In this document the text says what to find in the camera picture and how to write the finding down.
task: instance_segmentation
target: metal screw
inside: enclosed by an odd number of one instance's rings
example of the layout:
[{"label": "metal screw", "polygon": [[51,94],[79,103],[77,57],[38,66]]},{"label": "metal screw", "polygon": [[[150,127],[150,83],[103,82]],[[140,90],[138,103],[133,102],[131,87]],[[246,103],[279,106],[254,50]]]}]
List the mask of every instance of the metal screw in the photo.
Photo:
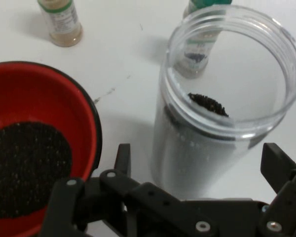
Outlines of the metal screw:
[{"label": "metal screw", "polygon": [[197,222],[195,227],[199,232],[208,232],[211,230],[211,225],[205,221]]},{"label": "metal screw", "polygon": [[116,174],[115,174],[114,172],[109,172],[109,173],[107,173],[107,176],[108,176],[109,178],[113,178],[113,177],[116,176]]},{"label": "metal screw", "polygon": [[277,223],[275,221],[269,221],[266,224],[266,227],[273,232],[281,232],[282,231],[282,225],[280,223]]},{"label": "metal screw", "polygon": [[74,180],[74,179],[71,179],[71,180],[69,180],[68,182],[67,182],[67,185],[75,185],[77,183],[77,181],[76,180]]},{"label": "metal screw", "polygon": [[265,205],[262,207],[262,212],[266,212],[266,210],[269,208],[269,205]]}]

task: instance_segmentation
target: jar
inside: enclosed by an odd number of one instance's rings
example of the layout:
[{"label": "jar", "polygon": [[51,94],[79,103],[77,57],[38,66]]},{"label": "jar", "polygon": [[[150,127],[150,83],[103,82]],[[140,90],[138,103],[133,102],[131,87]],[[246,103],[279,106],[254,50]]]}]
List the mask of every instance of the jar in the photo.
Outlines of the jar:
[{"label": "jar", "polygon": [[[213,4],[231,4],[232,0],[189,0],[183,18]],[[177,70],[186,78],[197,78],[208,63],[208,56],[219,32],[196,35],[185,44]]]},{"label": "jar", "polygon": [[82,26],[74,0],[38,0],[38,3],[55,45],[70,47],[80,42]]},{"label": "jar", "polygon": [[[177,68],[189,40],[217,33],[200,77],[182,75]],[[217,100],[229,117],[199,106],[189,93]],[[160,70],[151,158],[155,183],[180,199],[204,196],[295,100],[296,42],[280,23],[234,5],[194,12],[174,30]]]}]

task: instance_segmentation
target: white surface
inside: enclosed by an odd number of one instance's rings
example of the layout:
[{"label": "white surface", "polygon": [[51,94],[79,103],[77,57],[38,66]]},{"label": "white surface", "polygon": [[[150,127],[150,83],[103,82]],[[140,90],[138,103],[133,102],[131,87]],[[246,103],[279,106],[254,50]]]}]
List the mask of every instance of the white surface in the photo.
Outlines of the white surface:
[{"label": "white surface", "polygon": [[[180,22],[184,0],[76,0],[84,38],[71,48],[48,40],[35,0],[0,0],[0,61],[26,60],[53,66],[76,79],[97,103],[103,127],[99,170],[112,168],[119,143],[131,143],[133,178],[150,181],[157,82],[167,40]],[[296,0],[234,0],[282,23],[296,38]],[[296,161],[296,103],[264,142],[277,143]],[[257,145],[211,189],[211,198],[270,202],[275,193],[259,172]],[[94,236],[112,236],[101,223]]]}]

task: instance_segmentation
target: black seeds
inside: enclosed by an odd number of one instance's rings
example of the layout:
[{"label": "black seeds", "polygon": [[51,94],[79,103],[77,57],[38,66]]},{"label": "black seeds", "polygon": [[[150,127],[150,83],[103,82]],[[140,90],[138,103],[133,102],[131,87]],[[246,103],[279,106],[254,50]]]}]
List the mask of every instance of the black seeds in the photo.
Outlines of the black seeds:
[{"label": "black seeds", "polygon": [[229,117],[229,115],[225,112],[225,108],[216,100],[213,100],[212,98],[200,94],[190,93],[188,94],[188,96],[199,106],[202,106],[207,110],[214,112],[218,115]]},{"label": "black seeds", "polygon": [[71,172],[72,153],[64,136],[40,122],[0,129],[0,218],[42,209],[56,180]]},{"label": "black seeds", "polygon": [[199,53],[184,53],[184,55],[186,58],[194,60],[196,63],[200,63],[204,58],[207,57],[205,54]]}]

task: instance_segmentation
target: red bowl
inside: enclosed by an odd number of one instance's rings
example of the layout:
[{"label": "red bowl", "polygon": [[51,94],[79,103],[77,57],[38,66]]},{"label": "red bowl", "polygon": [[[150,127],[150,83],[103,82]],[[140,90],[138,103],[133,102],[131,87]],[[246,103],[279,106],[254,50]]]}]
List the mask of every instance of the red bowl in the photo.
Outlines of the red bowl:
[{"label": "red bowl", "polygon": [[[98,167],[102,131],[86,91],[68,75],[30,62],[0,63],[0,128],[19,121],[54,126],[69,142],[71,176],[86,180]],[[39,232],[45,208],[28,216],[0,219],[0,237],[29,237]]]}]

